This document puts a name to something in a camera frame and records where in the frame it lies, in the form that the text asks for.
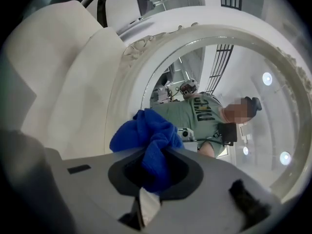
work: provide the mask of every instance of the blue cloth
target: blue cloth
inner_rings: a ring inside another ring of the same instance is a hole
[[[147,147],[141,166],[154,177],[152,183],[144,184],[149,192],[161,192],[171,185],[170,170],[161,149],[166,146],[181,148],[183,143],[176,127],[152,109],[139,110],[124,123],[110,143],[113,152],[136,147]]]

